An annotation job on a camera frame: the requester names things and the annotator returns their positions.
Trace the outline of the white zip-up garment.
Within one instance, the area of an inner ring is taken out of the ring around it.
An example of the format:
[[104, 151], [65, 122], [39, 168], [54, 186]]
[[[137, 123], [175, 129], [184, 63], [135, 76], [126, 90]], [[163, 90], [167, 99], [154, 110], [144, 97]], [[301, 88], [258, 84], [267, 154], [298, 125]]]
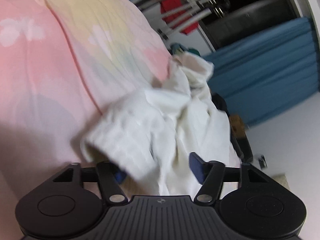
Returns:
[[126, 173], [121, 188], [133, 195], [195, 196], [200, 184], [189, 154], [239, 167], [229, 119], [211, 100], [214, 66], [185, 52], [172, 57], [161, 88], [135, 91], [109, 105], [82, 137], [89, 162], [108, 160]]

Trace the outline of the brown paper bag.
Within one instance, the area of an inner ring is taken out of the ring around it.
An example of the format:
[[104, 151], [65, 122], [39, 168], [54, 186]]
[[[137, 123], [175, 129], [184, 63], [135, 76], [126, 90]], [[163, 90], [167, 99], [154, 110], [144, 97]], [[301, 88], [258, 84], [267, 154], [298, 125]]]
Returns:
[[236, 138], [245, 138], [245, 124], [239, 115], [231, 115], [229, 117], [232, 133]]

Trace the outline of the metal drying rack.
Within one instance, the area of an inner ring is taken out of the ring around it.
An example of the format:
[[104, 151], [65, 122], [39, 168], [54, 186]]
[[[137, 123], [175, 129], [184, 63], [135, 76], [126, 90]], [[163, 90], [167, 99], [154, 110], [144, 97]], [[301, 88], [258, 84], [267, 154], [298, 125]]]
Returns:
[[[163, 0], [139, 0], [135, 3], [141, 12], [144, 12], [156, 5], [160, 5]], [[225, 0], [181, 0], [182, 6], [174, 10], [160, 14], [150, 19], [149, 22], [158, 22], [162, 20], [163, 17], [175, 14], [179, 11], [186, 10], [186, 12], [173, 20], [171, 23], [166, 24], [163, 28], [157, 28], [156, 32], [163, 40], [168, 40], [169, 36], [180, 33], [183, 29], [189, 25], [200, 22], [203, 18], [216, 14], [219, 18], [222, 18], [225, 13], [222, 9], [222, 3]]]

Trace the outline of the black bed frame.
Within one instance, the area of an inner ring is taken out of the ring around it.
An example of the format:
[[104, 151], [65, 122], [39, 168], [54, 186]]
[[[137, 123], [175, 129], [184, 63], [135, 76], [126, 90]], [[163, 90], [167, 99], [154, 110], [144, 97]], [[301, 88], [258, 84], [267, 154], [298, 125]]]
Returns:
[[212, 93], [212, 102], [215, 107], [221, 111], [224, 111], [231, 126], [231, 143], [238, 157], [242, 162], [251, 163], [253, 161], [253, 153], [247, 135], [245, 132], [245, 124], [238, 115], [230, 115], [227, 103], [217, 93]]

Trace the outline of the green garment pile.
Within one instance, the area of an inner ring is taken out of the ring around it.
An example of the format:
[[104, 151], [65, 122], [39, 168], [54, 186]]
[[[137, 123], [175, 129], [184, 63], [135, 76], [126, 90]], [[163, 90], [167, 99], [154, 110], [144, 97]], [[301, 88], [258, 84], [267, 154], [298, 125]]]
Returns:
[[172, 43], [170, 45], [170, 53], [171, 55], [180, 55], [183, 54], [184, 52], [189, 52], [191, 54], [195, 54], [197, 56], [201, 56], [199, 51], [196, 50], [195, 48], [187, 48], [180, 43]]

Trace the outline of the red cloth on rack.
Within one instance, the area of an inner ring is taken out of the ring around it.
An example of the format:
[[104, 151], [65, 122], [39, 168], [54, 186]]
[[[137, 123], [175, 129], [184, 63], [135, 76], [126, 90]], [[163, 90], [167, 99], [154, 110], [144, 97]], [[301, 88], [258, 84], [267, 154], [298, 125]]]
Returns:
[[[174, 9], [181, 7], [181, 6], [182, 6], [181, 0], [163, 0], [160, 2], [160, 12], [161, 12], [161, 14], [164, 14], [166, 12], [169, 12], [169, 11], [174, 10]], [[173, 20], [178, 18], [179, 16], [183, 15], [185, 12], [186, 12], [186, 10], [179, 11], [175, 14], [169, 15], [167, 17], [163, 17], [162, 20], [166, 24], [169, 24]], [[198, 26], [199, 26], [199, 23], [195, 22], [195, 23], [189, 25], [188, 27], [186, 27], [185, 29], [183, 29], [182, 31], [180, 31], [180, 33], [182, 33], [184, 35], [189, 35], [194, 30], [196, 30], [198, 28]]]

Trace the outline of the pastel rainbow bed quilt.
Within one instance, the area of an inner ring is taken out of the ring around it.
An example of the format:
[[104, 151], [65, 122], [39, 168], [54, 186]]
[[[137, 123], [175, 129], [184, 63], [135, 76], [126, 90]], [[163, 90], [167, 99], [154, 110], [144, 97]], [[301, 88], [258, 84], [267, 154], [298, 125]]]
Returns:
[[72, 162], [107, 106], [160, 86], [170, 54], [129, 0], [1, 0], [1, 239], [20, 198]]

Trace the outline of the blue curtain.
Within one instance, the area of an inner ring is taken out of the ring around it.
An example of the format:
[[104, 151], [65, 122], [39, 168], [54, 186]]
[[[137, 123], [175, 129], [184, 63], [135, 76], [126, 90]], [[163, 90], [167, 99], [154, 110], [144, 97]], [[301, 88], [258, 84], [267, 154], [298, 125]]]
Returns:
[[319, 89], [319, 46], [313, 21], [302, 17], [251, 35], [204, 57], [208, 81], [229, 113], [258, 125]]

